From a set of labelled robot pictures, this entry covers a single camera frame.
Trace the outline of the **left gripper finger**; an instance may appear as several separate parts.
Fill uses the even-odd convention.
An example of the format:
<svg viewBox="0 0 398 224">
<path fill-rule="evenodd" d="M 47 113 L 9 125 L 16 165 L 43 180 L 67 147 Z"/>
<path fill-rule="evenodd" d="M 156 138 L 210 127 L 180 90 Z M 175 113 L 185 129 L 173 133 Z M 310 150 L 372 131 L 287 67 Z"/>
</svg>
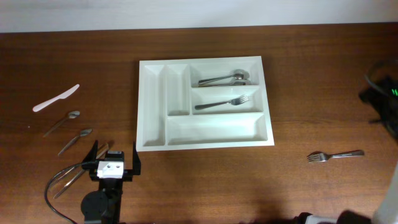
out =
<svg viewBox="0 0 398 224">
<path fill-rule="evenodd" d="M 89 153 L 86 155 L 86 157 L 82 160 L 82 163 L 90 163 L 90 162 L 95 162 L 96 161 L 96 156 L 98 152 L 98 140 L 96 140 L 90 149 Z"/>
<path fill-rule="evenodd" d="M 137 153 L 136 143 L 133 142 L 133 150 L 132 150 L 132 169 L 133 170 L 140 170 L 141 169 L 141 160 Z"/>
</svg>

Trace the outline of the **metal fork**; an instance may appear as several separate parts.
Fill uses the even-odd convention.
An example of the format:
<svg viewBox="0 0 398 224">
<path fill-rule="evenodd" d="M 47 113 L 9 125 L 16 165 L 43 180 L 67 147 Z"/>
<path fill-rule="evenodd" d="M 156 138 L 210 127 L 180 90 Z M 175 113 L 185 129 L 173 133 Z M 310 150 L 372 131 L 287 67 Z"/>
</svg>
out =
<svg viewBox="0 0 398 224">
<path fill-rule="evenodd" d="M 365 153 L 362 150 L 355 150 L 349 152 L 341 152 L 337 154 L 327 154 L 324 152 L 316 152 L 307 156 L 307 161 L 311 162 L 327 162 L 330 159 L 345 158 L 345 157 L 361 157 Z"/>
<path fill-rule="evenodd" d="M 234 98 L 234 99 L 228 100 L 228 101 L 221 101 L 221 102 L 217 102 L 217 103 L 210 103 L 210 104 L 204 104 L 204 105 L 196 105 L 196 106 L 194 106 L 194 109 L 195 110 L 204 110 L 204 109 L 211 108 L 214 106 L 221 106 L 221 105 L 226 105 L 226 104 L 238 106 L 247 101 L 249 101 L 249 97 L 246 95 L 242 95 L 238 98 Z"/>
</svg>

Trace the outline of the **large metal spoon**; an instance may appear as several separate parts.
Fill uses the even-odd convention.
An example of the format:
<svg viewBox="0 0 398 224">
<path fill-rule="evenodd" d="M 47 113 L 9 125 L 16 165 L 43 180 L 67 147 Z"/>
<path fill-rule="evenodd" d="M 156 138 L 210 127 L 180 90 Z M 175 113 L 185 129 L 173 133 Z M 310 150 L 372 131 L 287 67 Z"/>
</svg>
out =
<svg viewBox="0 0 398 224">
<path fill-rule="evenodd" d="M 250 80 L 230 80 L 228 82 L 211 82 L 211 83 L 205 83 L 205 84 L 199 84 L 199 88 L 205 88 L 205 87 L 216 87 L 216 86 L 245 86 L 245 85 L 251 85 Z"/>
<path fill-rule="evenodd" d="M 250 77 L 249 72 L 242 70 L 242 69 L 236 69 L 236 70 L 233 70 L 229 75 L 226 75 L 226 76 L 199 80 L 198 84 L 205 85 L 205 84 L 208 84 L 211 82 L 216 82 L 216 81 L 220 81 L 220 80 L 227 79 L 227 78 L 233 78 L 235 80 L 247 80 L 249 77 Z"/>
</svg>

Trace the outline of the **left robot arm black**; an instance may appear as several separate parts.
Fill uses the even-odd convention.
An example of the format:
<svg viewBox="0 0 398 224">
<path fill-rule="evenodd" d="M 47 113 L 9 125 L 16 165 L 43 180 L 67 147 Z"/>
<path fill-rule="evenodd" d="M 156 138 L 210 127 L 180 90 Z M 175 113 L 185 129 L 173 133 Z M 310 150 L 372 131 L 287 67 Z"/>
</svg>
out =
<svg viewBox="0 0 398 224">
<path fill-rule="evenodd" d="M 131 182 L 141 174 L 141 161 L 136 146 L 132 147 L 132 169 L 124 168 L 124 153 L 108 151 L 98 159 L 98 141 L 82 160 L 81 168 L 87 170 L 92 181 L 98 182 L 98 190 L 88 193 L 81 202 L 85 224 L 119 223 L 123 183 Z"/>
</svg>

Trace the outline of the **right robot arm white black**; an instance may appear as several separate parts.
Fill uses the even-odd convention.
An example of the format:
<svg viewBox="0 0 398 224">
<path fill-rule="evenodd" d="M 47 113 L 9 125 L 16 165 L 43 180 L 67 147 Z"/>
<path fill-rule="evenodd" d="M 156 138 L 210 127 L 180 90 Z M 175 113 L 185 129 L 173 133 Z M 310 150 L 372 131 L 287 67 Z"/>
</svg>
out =
<svg viewBox="0 0 398 224">
<path fill-rule="evenodd" d="M 373 83 L 368 81 L 369 88 L 359 93 L 364 103 L 369 103 L 380 115 L 375 120 L 382 123 L 394 139 L 397 139 L 397 81 L 390 77 Z M 303 224 L 377 224 L 397 223 L 397 170 L 394 171 L 387 194 L 371 218 L 362 216 L 350 210 L 343 211 L 338 218 L 327 218 L 301 213 L 294 218 L 294 223 Z"/>
</svg>

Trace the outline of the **metal knife near left arm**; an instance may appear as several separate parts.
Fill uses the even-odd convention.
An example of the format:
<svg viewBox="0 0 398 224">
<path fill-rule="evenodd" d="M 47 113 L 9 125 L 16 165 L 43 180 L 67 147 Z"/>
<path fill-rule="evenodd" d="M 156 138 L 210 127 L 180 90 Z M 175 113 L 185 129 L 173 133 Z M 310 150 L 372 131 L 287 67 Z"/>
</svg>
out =
<svg viewBox="0 0 398 224">
<path fill-rule="evenodd" d="M 96 155 L 97 159 L 100 159 L 104 153 L 106 153 L 109 150 L 109 144 L 108 143 L 104 143 L 102 144 L 99 148 L 98 148 L 99 152 Z M 52 187 L 53 185 L 57 184 L 58 182 L 60 182 L 62 179 L 64 179 L 65 177 L 67 177 L 68 175 L 70 175 L 74 170 L 76 170 L 75 168 L 71 168 L 68 169 L 67 171 L 63 172 L 62 175 L 60 177 L 57 177 L 51 184 L 50 186 Z"/>
</svg>

